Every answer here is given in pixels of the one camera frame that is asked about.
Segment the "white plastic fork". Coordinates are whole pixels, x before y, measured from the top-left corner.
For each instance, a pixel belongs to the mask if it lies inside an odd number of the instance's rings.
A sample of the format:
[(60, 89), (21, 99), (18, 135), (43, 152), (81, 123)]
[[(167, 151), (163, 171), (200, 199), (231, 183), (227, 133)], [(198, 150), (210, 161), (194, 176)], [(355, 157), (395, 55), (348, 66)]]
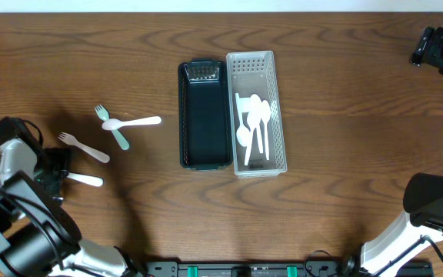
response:
[(92, 175), (83, 175), (74, 172), (69, 172), (67, 174), (68, 179), (73, 179), (75, 181), (84, 183), (86, 185), (90, 185), (93, 187), (101, 187), (104, 184), (104, 180), (102, 178), (92, 176)]
[(102, 163), (108, 163), (110, 161), (109, 155), (105, 154), (104, 152), (101, 152), (97, 149), (91, 148), (81, 142), (79, 142), (75, 136), (62, 132), (58, 135), (58, 139), (64, 142), (67, 145), (75, 146), (81, 149), (82, 151), (89, 154), (91, 157), (99, 160)]

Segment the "thick white plastic spoon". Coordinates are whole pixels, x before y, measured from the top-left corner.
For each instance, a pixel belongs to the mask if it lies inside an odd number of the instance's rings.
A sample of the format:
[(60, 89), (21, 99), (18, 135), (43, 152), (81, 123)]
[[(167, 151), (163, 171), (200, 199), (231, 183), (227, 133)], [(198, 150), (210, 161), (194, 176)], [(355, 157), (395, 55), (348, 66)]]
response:
[(102, 128), (106, 131), (118, 130), (122, 127), (129, 126), (142, 126), (142, 125), (157, 125), (162, 122), (162, 118), (160, 116), (152, 116), (147, 118), (140, 118), (130, 121), (121, 121), (116, 118), (111, 118), (102, 123)]

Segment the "thin white spoon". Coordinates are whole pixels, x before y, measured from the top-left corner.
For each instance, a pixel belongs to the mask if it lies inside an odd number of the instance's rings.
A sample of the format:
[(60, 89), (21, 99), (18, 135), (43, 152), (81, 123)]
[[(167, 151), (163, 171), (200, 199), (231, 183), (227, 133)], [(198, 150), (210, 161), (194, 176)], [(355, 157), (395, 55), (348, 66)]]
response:
[(265, 128), (265, 157), (269, 160), (268, 122), (271, 118), (271, 108), (267, 100), (261, 102), (261, 120)]
[(239, 142), (239, 144), (242, 147), (247, 147), (247, 139), (249, 136), (249, 129), (245, 126), (244, 122), (243, 122), (243, 114), (241, 112), (241, 109), (239, 107), (239, 99), (240, 99), (240, 95), (238, 93), (235, 94), (235, 100), (236, 100), (236, 107), (237, 107), (237, 113), (238, 113), (238, 121), (239, 121), (239, 127), (236, 131), (236, 136), (237, 136), (237, 140)]
[(260, 121), (261, 121), (261, 117), (259, 115), (259, 112), (250, 111), (248, 113), (247, 122), (249, 125), (249, 136), (247, 139), (248, 143), (247, 143), (247, 147), (246, 147), (246, 151), (245, 151), (245, 165), (248, 165), (250, 155), (251, 155), (254, 130), (256, 130), (256, 128), (259, 126)]
[[(251, 104), (251, 108), (250, 111), (257, 111), (259, 112), (259, 115), (261, 117), (261, 99), (258, 95), (256, 94), (252, 94), (250, 97), (250, 104)], [(260, 124), (261, 121), (259, 123), (259, 126), (256, 128), (256, 137), (257, 137), (257, 141), (258, 141), (258, 150), (259, 152), (262, 154), (264, 149), (263, 149), (263, 143), (262, 143), (262, 135), (261, 135), (261, 128), (260, 128)]]

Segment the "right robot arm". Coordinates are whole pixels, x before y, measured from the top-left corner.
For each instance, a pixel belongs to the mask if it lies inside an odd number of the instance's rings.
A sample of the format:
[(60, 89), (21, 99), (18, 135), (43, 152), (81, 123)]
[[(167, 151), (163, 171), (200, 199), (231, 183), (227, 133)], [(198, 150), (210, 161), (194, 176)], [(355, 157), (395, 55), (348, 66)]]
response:
[[(427, 27), (410, 63), (443, 75), (443, 28)], [(338, 270), (340, 276), (395, 276), (418, 253), (443, 241), (443, 175), (417, 173), (408, 182), (403, 210), (378, 237), (363, 244)]]

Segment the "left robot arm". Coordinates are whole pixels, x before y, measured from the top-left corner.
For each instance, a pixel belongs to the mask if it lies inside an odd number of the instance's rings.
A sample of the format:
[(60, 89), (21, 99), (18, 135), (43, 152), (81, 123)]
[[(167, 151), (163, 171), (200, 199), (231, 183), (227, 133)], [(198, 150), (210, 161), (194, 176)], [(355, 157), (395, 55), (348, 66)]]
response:
[(62, 208), (71, 151), (46, 148), (31, 122), (0, 120), (0, 271), (5, 276), (140, 276), (114, 246), (86, 240)]

